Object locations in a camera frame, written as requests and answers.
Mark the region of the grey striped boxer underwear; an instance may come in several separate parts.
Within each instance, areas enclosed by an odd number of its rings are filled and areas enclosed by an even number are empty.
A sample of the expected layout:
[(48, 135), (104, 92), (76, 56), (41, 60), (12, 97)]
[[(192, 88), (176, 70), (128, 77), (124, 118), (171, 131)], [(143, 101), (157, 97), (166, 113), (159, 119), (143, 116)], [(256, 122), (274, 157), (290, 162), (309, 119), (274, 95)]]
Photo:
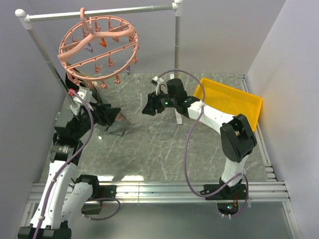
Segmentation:
[[(101, 88), (97, 86), (90, 87), (92, 92), (91, 102), (109, 104)], [(131, 123), (127, 117), (120, 111), (111, 126), (105, 126), (104, 131), (108, 134), (113, 134), (116, 136), (123, 136), (125, 132), (131, 127)]]

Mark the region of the pink round clip hanger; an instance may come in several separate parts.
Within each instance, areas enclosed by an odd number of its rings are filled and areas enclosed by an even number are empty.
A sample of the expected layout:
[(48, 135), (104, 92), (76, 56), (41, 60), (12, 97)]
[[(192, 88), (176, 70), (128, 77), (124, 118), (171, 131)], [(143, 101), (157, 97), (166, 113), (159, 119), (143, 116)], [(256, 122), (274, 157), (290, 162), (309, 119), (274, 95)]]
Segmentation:
[[(77, 40), (82, 40), (83, 39), (83, 27), (76, 28), (73, 31), (73, 33), (71, 35), (69, 35), (68, 38), (66, 38), (65, 35), (63, 36), (61, 42), (64, 40), (66, 45), (69, 45)], [(98, 55), (109, 52), (109, 51), (114, 50), (116, 48), (122, 47), (122, 46), (128, 44), (130, 40), (128, 37), (120, 37), (118, 41), (114, 41), (112, 38), (107, 37), (105, 41), (107, 44), (106, 47), (104, 47), (100, 44), (101, 39), (97, 39), (97, 40), (92, 41), (90, 44), (86, 45), (84, 48), (82, 48), (80, 51), (78, 51), (74, 56), (69, 58), (66, 61), (66, 64), (67, 65), (76, 64), (76, 63), (79, 63), (81, 61), (87, 60), (89, 58), (96, 57)], [(96, 62), (90, 62), (90, 63), (87, 63), (83, 66), (78, 66), (74, 69), (74, 73), (78, 74), (80, 76), (88, 76), (88, 77), (99, 77), (99, 76), (110, 75), (114, 71), (122, 68), (125, 65), (125, 63), (131, 58), (132, 51), (133, 51), (132, 47), (128, 47), (125, 50), (120, 50), (120, 51), (112, 54), (110, 57), (100, 58)], [(118, 75), (118, 78), (109, 78), (107, 80), (112, 80), (116, 84), (120, 84), (120, 82), (121, 82), (119, 75)]]

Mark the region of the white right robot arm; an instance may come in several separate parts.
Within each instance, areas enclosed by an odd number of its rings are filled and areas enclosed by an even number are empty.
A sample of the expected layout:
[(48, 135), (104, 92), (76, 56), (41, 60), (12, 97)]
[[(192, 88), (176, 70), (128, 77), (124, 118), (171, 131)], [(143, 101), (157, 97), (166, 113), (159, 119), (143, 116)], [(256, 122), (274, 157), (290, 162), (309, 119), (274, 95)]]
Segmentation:
[(167, 108), (174, 108), (180, 115), (203, 123), (210, 127), (221, 138), (221, 146), (226, 157), (224, 171), (219, 179), (219, 188), (211, 193), (196, 192), (186, 175), (185, 179), (191, 192), (208, 198), (220, 194), (225, 199), (236, 195), (244, 175), (244, 166), (253, 149), (257, 145), (255, 135), (243, 114), (233, 116), (207, 105), (204, 100), (189, 96), (181, 79), (174, 78), (167, 82), (154, 77), (152, 83), (156, 89), (148, 94), (148, 102), (142, 113), (155, 116)]

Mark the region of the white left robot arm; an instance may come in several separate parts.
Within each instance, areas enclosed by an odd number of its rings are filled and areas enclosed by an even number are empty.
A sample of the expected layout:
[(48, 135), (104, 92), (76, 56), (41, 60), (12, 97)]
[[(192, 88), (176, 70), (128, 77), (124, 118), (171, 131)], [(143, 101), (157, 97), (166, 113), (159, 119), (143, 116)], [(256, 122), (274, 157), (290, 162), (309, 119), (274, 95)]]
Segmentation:
[(104, 193), (97, 176), (80, 175), (68, 195), (68, 187), (75, 173), (86, 142), (86, 133), (92, 136), (94, 125), (110, 126), (120, 108), (110, 104), (86, 103), (79, 113), (63, 111), (57, 114), (49, 173), (42, 197), (30, 224), (20, 227), (19, 239), (69, 239), (72, 223), (83, 215), (86, 202), (118, 202), (116, 188)]

